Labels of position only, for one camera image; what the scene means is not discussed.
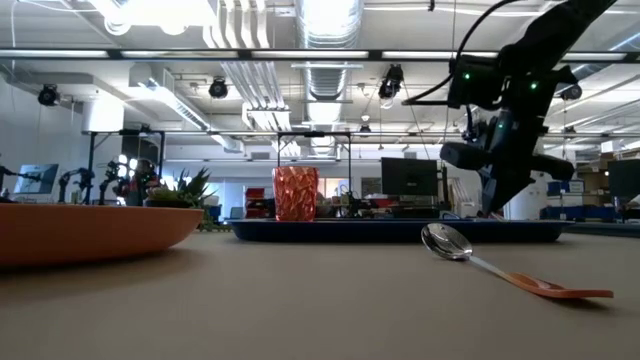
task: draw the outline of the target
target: gray table surface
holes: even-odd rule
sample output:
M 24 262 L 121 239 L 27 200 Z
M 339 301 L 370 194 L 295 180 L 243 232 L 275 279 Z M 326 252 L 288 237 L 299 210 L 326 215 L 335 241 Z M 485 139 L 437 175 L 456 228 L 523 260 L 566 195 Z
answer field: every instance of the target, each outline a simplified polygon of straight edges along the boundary
M 419 245 L 243 243 L 0 273 L 0 359 L 639 359 L 640 241 L 478 256 L 615 299 L 550 301 Z

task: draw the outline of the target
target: red glass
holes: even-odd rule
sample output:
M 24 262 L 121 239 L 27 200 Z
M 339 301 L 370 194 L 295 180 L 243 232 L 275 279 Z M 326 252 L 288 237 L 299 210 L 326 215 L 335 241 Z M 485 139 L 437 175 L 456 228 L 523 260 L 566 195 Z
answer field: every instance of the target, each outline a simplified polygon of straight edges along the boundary
M 313 221 L 316 216 L 318 169 L 280 166 L 273 170 L 276 220 Z

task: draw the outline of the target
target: orange bowl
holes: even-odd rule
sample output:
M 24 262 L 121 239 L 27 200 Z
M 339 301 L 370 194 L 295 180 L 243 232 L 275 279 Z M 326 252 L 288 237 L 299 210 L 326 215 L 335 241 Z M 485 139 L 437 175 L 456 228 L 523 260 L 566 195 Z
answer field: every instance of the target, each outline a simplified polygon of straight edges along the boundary
M 0 204 L 0 266 L 142 255 L 184 240 L 200 209 Z

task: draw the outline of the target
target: potted plant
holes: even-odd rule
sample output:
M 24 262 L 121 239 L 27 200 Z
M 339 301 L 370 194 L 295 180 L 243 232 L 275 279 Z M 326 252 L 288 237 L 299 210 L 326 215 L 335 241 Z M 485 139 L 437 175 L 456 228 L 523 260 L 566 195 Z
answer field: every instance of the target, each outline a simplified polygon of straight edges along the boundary
M 182 170 L 176 189 L 169 189 L 166 185 L 147 190 L 149 197 L 145 200 L 146 207 L 200 208 L 206 198 L 209 173 L 205 168 L 200 169 L 190 182 L 189 173 Z

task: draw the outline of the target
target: ceiling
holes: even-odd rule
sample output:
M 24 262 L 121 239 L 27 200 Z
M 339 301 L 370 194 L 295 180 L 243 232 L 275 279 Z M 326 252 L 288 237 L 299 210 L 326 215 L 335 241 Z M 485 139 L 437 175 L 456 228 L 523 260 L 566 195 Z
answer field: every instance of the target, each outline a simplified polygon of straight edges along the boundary
M 63 1 L 33 1 L 40 5 L 64 8 Z M 436 1 L 435 12 L 422 10 L 427 1 L 366 0 L 360 30 L 359 47 L 363 49 L 437 49 L 456 48 L 465 32 L 476 21 L 476 15 L 458 13 L 447 9 L 484 11 L 495 1 Z M 0 1 L 0 47 L 11 47 L 11 7 L 13 1 Z M 66 5 L 74 9 L 93 9 L 86 1 L 68 1 Z M 269 40 L 275 48 L 296 48 L 297 36 L 293 1 L 267 1 Z M 534 12 L 549 6 L 547 1 L 520 1 L 500 11 Z M 574 51 L 605 51 L 621 40 L 640 33 L 640 2 L 637 0 L 619 0 L 612 8 L 616 14 L 605 14 L 599 18 L 575 44 Z M 199 27 L 192 26 L 178 36 L 170 36 L 153 26 L 134 26 L 123 36 L 112 36 L 104 31 L 103 18 L 97 12 L 70 13 L 45 9 L 33 4 L 19 3 L 14 9 L 15 38 L 18 47 L 60 47 L 60 48 L 206 48 Z M 467 49 L 499 50 L 502 46 L 519 39 L 526 25 L 533 20 L 531 16 L 487 18 L 473 34 Z M 156 128 L 192 129 L 189 124 L 167 106 L 148 99 L 141 99 L 140 89 L 129 86 L 129 71 L 133 63 L 111 61 L 20 61 L 16 71 L 32 73 L 88 73 L 104 81 L 130 98 L 129 104 L 142 106 L 150 110 L 152 118 L 132 112 L 129 121 L 151 122 Z M 285 101 L 291 109 L 291 123 L 301 125 L 305 118 L 304 82 L 300 70 L 292 69 L 291 62 L 276 62 L 278 82 L 284 93 Z M 416 123 L 422 130 L 456 131 L 464 126 L 464 113 L 460 110 L 442 107 L 401 106 L 400 102 L 416 95 L 440 82 L 448 74 L 444 63 L 403 63 L 406 87 L 398 94 L 395 105 L 388 110 L 380 108 L 377 89 L 381 76 L 388 69 L 388 63 L 364 62 L 362 69 L 352 70 L 347 86 L 346 100 L 342 107 L 341 119 L 336 129 L 356 130 L 362 124 L 361 116 L 369 115 L 371 129 L 377 131 L 416 131 Z M 166 62 L 154 63 L 154 68 L 166 68 L 176 78 L 176 92 L 185 97 L 192 106 L 205 114 L 216 128 L 225 130 L 245 130 L 240 119 L 243 100 L 230 85 L 230 94 L 224 100 L 214 100 L 207 90 L 214 76 L 224 76 L 219 63 L 210 62 Z M 640 75 L 638 65 L 615 65 L 581 81 L 584 94 L 581 103 L 563 103 L 556 100 L 549 110 L 546 124 L 552 129 L 560 129 L 586 117 L 606 113 L 611 109 L 640 99 Z M 627 82 L 616 88 L 617 84 Z M 602 90 L 613 90 L 598 94 Z M 77 100 L 93 101 L 100 97 L 95 89 L 67 87 L 67 95 Z M 431 95 L 430 99 L 444 99 L 447 88 Z M 613 116 L 588 126 L 579 128 L 580 132 L 606 132 L 636 129 L 640 125 L 640 108 L 630 109 L 621 115 Z M 419 139 L 393 139 L 398 142 L 415 142 Z M 374 142 L 375 139 L 360 139 L 362 142 Z M 180 137 L 171 140 L 180 144 L 215 143 L 208 137 Z M 584 149 L 599 142 L 587 140 L 576 142 Z

